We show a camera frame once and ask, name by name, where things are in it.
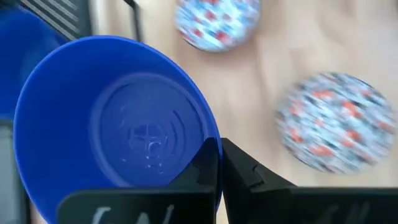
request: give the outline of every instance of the patterned ball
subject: patterned ball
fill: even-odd
[[[387,156],[396,122],[386,99],[343,73],[321,73],[295,85],[277,112],[284,146],[309,166],[350,174]]]
[[[189,44],[220,52],[247,40],[259,16],[259,0],[180,0],[175,23]]]

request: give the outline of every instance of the blue plastic bowl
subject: blue plastic bowl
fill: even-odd
[[[14,119],[26,78],[48,53],[64,43],[32,13],[21,8],[0,10],[0,119]]]
[[[168,185],[208,137],[221,155],[215,119],[188,75],[153,48],[112,36],[45,57],[14,121],[22,181],[49,223],[76,190]]]

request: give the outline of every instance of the wooden table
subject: wooden table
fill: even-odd
[[[207,99],[221,135],[260,163],[300,186],[398,186],[396,145],[389,158],[358,175],[326,174],[291,156],[274,124],[284,91],[319,71],[346,72],[368,82],[396,110],[397,1],[262,0],[254,37],[220,54],[199,51],[182,40],[174,27],[176,0],[137,3],[144,42],[190,75]],[[228,223],[223,205],[217,223]]]

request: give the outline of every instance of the blue object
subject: blue object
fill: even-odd
[[[32,13],[21,8],[0,10],[0,119],[14,119],[26,78],[48,53],[64,43]]]
[[[153,48],[112,36],[45,57],[14,121],[22,181],[49,223],[76,190],[166,186],[207,137],[221,158],[215,119],[188,75]]]

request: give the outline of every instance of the wooden surface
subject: wooden surface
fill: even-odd
[[[176,0],[137,2],[144,42],[191,76],[223,137],[296,185],[398,186],[397,146],[389,158],[358,175],[326,174],[291,156],[274,125],[283,92],[319,71],[354,75],[398,108],[397,1],[262,0],[254,37],[220,54],[199,51],[182,40],[174,27]],[[223,205],[217,223],[228,223]]]

